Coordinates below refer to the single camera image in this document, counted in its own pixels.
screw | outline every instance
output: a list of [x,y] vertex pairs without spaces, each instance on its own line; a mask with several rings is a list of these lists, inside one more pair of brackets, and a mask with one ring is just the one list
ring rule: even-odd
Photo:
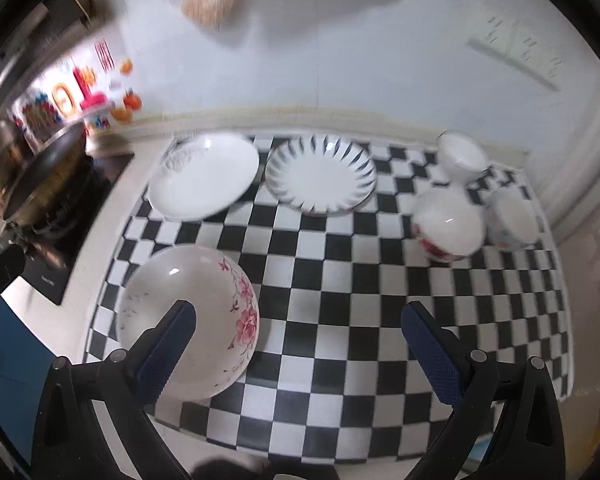
[[126,350],[123,350],[122,348],[118,348],[117,350],[114,350],[113,352],[111,352],[111,354],[109,354],[109,359],[111,359],[115,363],[119,363],[125,357]]
[[531,365],[533,368],[537,368],[538,370],[542,370],[544,368],[544,361],[542,361],[539,357],[531,358]]
[[66,364],[66,357],[57,357],[56,359],[54,359],[54,361],[51,363],[52,367],[54,368],[54,370],[59,370],[60,368],[62,368],[64,365]]
[[477,363],[483,363],[487,360],[487,354],[485,354],[482,350],[473,350],[470,356],[471,359]]

round plate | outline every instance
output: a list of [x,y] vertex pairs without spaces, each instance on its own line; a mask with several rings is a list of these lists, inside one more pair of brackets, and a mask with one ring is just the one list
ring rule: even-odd
[[229,387],[253,356],[260,314],[244,271],[219,251],[164,249],[129,280],[117,309],[120,344],[129,349],[177,300],[196,309],[196,331],[165,386],[181,400],[208,399]]
[[173,150],[149,183],[151,206],[165,218],[195,221],[230,206],[258,172],[258,150],[237,134],[197,137]]
[[311,214],[348,211],[376,186],[376,165],[355,142],[336,136],[292,139],[269,157],[265,181],[291,207]]

wall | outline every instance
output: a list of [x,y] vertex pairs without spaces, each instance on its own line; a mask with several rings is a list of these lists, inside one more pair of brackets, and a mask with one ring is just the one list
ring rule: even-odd
[[[551,91],[465,45],[474,2],[521,20],[561,54]],[[536,182],[560,164],[600,98],[600,62],[548,0],[247,0],[202,31],[168,0],[96,0],[117,19],[145,106],[353,108],[532,151]]]

blue cabinet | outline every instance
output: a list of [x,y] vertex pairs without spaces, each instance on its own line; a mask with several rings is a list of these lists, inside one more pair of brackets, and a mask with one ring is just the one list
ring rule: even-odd
[[0,298],[0,425],[25,460],[54,355]]

black and white checkered mat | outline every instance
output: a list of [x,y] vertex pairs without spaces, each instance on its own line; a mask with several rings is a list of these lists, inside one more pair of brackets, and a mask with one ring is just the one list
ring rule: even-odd
[[[181,431],[314,463],[421,455],[450,408],[402,338],[407,300],[421,301],[463,342],[501,361],[540,356],[558,396],[568,394],[568,313],[550,234],[532,250],[504,253],[487,244],[471,259],[437,264],[410,229],[416,195],[446,183],[435,151],[364,144],[378,168],[376,192],[353,213],[318,218],[278,206],[260,182],[270,150],[282,142],[256,137],[256,181],[204,221],[165,221],[138,201],[102,287],[85,361],[118,348],[116,300],[135,269],[163,248],[197,243],[244,269],[262,325],[246,373],[229,389],[203,402],[163,396],[151,408]],[[523,175],[497,167],[471,184],[470,199],[480,204],[498,186],[531,199]],[[494,418],[492,410],[484,433]]]

